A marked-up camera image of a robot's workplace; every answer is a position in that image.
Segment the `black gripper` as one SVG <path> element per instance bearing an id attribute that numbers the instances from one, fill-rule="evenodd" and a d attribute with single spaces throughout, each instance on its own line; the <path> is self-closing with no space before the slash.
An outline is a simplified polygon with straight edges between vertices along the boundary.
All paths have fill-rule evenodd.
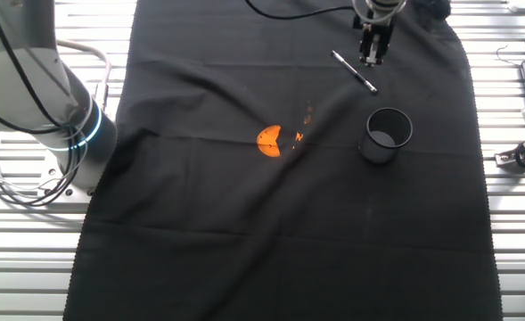
<path id="1" fill-rule="evenodd" d="M 353 28 L 362 31 L 359 61 L 366 65 L 381 65 L 390 47 L 395 13 L 367 11 L 357 13 Z M 373 57 L 370 57 L 373 46 Z"/>

